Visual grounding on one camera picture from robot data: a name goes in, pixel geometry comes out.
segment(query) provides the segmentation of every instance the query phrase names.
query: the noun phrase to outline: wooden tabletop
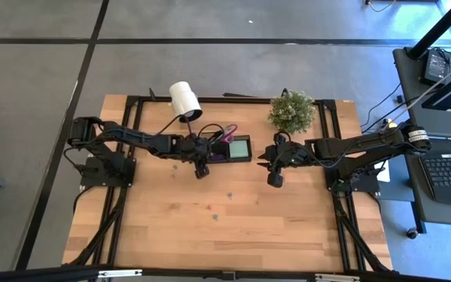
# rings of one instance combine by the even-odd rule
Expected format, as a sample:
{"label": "wooden tabletop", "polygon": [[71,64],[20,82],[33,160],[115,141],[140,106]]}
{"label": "wooden tabletop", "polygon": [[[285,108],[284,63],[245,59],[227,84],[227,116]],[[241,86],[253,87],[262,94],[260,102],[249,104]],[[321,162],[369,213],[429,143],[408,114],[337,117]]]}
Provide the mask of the wooden tabletop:
{"label": "wooden tabletop", "polygon": [[[126,96],[106,96],[100,117],[121,123],[125,100]],[[272,144],[276,132],[267,120],[270,105],[202,103],[201,107],[204,113],[191,123],[193,131],[212,122],[237,124],[237,135],[251,137],[252,162],[210,164],[210,175],[198,180],[192,164],[135,150],[135,179],[128,191],[115,265],[342,271],[334,207],[323,169],[284,169],[283,187],[277,189],[267,184],[266,169],[256,165],[257,156]],[[338,100],[337,114],[342,138],[361,134],[354,102]],[[130,125],[134,116],[131,114]],[[146,102],[139,130],[158,132],[173,116],[168,103]],[[317,118],[307,133],[295,134],[292,139],[303,143],[304,139],[323,137],[320,122]],[[178,122],[166,133],[188,134],[186,126]],[[79,200],[63,262],[75,259],[92,239],[105,195],[106,188],[99,187]],[[360,233],[381,262],[391,267],[377,203],[365,193],[353,195]],[[110,242],[109,235],[107,238],[102,262]],[[349,235],[348,247],[355,267]]]}

